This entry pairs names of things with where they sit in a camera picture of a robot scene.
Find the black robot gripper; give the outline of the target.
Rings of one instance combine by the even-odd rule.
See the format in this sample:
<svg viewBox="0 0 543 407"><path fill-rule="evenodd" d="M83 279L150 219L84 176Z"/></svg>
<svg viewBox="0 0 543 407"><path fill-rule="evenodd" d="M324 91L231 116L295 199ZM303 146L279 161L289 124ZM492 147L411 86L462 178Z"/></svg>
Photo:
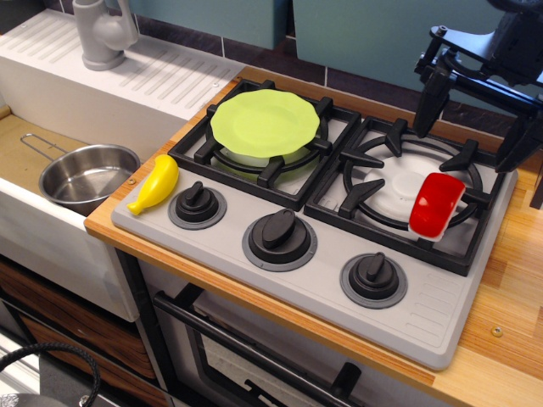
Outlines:
<svg viewBox="0 0 543 407"><path fill-rule="evenodd" d="M542 2L492 1L504 12L489 34L430 30L415 71L424 84L413 130L426 137L452 89L517 116L496 153L495 171L511 172L542 148L542 102L513 90L542 86Z"/></svg>

